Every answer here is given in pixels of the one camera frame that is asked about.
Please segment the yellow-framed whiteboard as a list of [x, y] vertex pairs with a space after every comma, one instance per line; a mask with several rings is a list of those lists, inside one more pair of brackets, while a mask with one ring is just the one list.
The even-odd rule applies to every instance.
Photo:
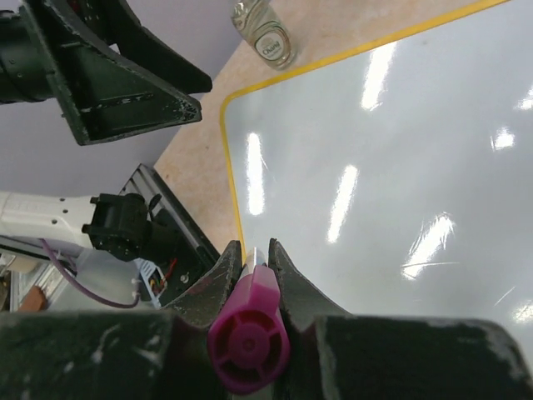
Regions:
[[247, 248], [350, 313], [484, 318], [532, 350], [532, 4], [229, 97]]

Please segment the purple-capped whiteboard marker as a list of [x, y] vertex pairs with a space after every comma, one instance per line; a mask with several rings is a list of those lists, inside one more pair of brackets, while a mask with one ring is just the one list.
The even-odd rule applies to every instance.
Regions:
[[255, 393], [286, 370], [291, 344], [281, 316], [281, 290], [256, 247], [208, 331], [207, 349], [216, 375], [232, 394]]

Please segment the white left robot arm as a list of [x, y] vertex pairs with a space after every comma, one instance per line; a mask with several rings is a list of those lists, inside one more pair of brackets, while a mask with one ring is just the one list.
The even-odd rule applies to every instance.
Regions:
[[[125, 1], [24, 1], [1, 13], [1, 101], [57, 100], [77, 144], [199, 122], [211, 78], [143, 27]], [[1, 233], [166, 263], [181, 233], [141, 195], [1, 195]]]

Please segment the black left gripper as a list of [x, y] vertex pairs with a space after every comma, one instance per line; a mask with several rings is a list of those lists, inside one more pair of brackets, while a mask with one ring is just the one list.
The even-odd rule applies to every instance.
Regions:
[[1, 11], [1, 104], [55, 98], [80, 146], [196, 123], [212, 79], [120, 0]]

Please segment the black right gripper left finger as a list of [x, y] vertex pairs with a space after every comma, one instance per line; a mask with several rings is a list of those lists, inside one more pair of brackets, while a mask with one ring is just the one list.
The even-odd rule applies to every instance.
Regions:
[[227, 399], [207, 331], [242, 271], [230, 241], [214, 267], [168, 307], [125, 312], [5, 312], [4, 399]]

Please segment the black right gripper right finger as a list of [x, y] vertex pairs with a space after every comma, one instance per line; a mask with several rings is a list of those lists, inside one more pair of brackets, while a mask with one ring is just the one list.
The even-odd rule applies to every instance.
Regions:
[[353, 315], [305, 278], [276, 239], [269, 243], [268, 265], [291, 343], [273, 398], [526, 398], [526, 360], [498, 324]]

